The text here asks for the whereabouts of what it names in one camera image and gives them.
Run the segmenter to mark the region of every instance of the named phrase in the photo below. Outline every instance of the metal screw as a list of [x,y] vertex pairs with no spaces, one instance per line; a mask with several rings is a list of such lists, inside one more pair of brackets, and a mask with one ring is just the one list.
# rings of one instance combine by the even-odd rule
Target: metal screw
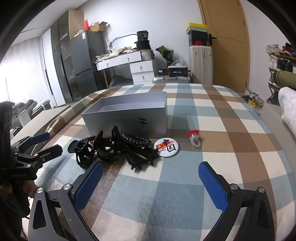
[[232,190],[237,190],[239,187],[238,187],[236,184],[232,183],[232,184],[230,185],[230,188],[231,188]]
[[38,188],[37,189],[37,193],[42,193],[43,192],[43,188]]
[[63,188],[64,190],[68,190],[71,188],[71,184],[65,184]]
[[261,192],[261,193],[265,193],[265,189],[262,188],[262,187],[259,187],[259,188],[258,188],[258,191]]

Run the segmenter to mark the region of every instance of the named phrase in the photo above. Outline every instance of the desk drawer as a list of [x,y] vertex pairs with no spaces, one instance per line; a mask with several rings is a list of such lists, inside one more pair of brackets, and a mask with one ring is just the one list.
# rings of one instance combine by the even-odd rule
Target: desk drawer
[[98,62],[96,66],[97,66],[98,70],[102,70],[102,69],[107,69],[107,68],[113,67],[115,65],[117,65],[116,57],[104,60],[102,62]]
[[132,73],[141,73],[141,72],[147,72],[147,71],[153,71],[156,69],[156,59],[155,60],[147,60],[147,61],[141,61],[137,63],[130,64],[131,72]]
[[154,79],[154,72],[148,71],[143,73],[133,73],[133,82],[143,82],[143,81],[153,81]]
[[127,63],[132,63],[132,62],[137,62],[142,60],[141,52],[123,54],[123,55],[117,56],[116,58],[117,58],[117,65],[127,64]]

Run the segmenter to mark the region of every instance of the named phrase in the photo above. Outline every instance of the blue gripper pad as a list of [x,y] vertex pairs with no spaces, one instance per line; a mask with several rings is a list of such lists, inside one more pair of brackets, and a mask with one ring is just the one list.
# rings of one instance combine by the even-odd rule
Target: blue gripper pad
[[74,207],[77,211],[86,207],[102,175],[103,165],[98,162],[75,193]]
[[50,134],[48,132],[45,132],[37,136],[31,137],[29,140],[29,143],[30,145],[37,145],[41,142],[48,141],[49,139],[50,139]]
[[198,175],[215,207],[224,212],[227,207],[226,193],[204,163],[199,164]]

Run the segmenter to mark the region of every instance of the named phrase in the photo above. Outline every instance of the white suitcase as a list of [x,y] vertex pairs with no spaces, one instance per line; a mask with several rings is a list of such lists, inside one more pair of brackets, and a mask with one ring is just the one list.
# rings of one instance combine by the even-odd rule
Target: white suitcase
[[213,57],[211,47],[190,46],[189,64],[193,83],[213,84]]

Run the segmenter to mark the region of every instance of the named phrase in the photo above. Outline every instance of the round badge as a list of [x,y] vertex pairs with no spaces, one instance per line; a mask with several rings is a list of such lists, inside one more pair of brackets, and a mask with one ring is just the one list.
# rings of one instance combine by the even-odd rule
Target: round badge
[[164,137],[155,142],[154,148],[158,149],[159,156],[170,157],[177,153],[179,145],[174,139]]

